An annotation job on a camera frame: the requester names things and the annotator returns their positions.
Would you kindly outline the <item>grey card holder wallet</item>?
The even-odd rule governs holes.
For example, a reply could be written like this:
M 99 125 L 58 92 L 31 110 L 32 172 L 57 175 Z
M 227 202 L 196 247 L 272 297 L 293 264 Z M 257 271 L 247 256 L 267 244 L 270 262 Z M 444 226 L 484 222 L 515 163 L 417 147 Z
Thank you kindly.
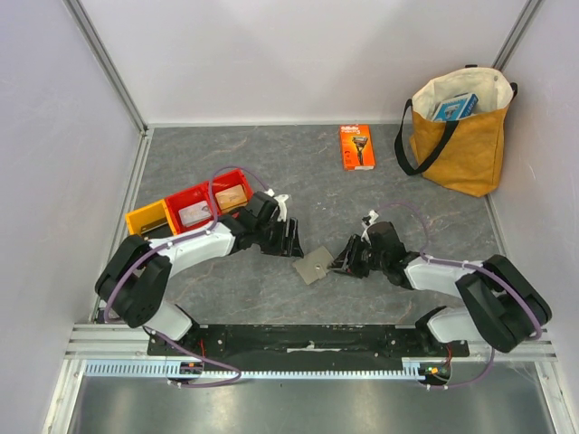
M 293 268 L 298 272 L 306 285 L 323 279 L 329 272 L 329 267 L 334 261 L 329 250 L 320 246 L 319 248 L 306 254 L 302 259 L 292 263 Z

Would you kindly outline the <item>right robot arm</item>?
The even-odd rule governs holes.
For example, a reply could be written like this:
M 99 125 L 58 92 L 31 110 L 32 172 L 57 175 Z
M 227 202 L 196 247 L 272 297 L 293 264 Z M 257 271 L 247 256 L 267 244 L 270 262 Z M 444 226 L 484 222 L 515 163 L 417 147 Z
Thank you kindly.
M 329 268 L 355 278 L 382 272 L 393 285 L 459 297 L 463 306 L 437 307 L 414 333 L 416 349 L 436 355 L 447 343 L 483 340 L 507 354 L 538 336 L 553 316 L 551 307 L 506 257 L 484 261 L 436 259 L 405 248 L 390 222 L 352 235 Z

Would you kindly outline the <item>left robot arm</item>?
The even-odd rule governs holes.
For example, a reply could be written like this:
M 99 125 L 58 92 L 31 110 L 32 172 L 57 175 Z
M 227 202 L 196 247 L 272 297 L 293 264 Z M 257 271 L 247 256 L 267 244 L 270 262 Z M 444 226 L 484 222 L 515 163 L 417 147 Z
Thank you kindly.
M 224 258 L 253 246 L 276 257 L 302 258 L 298 220 L 288 216 L 287 194 L 254 193 L 234 212 L 198 231 L 147 241 L 130 235 L 121 242 L 95 284 L 96 294 L 131 328 L 145 327 L 167 337 L 178 354 L 199 344 L 196 323 L 165 300 L 168 281 L 209 259 Z

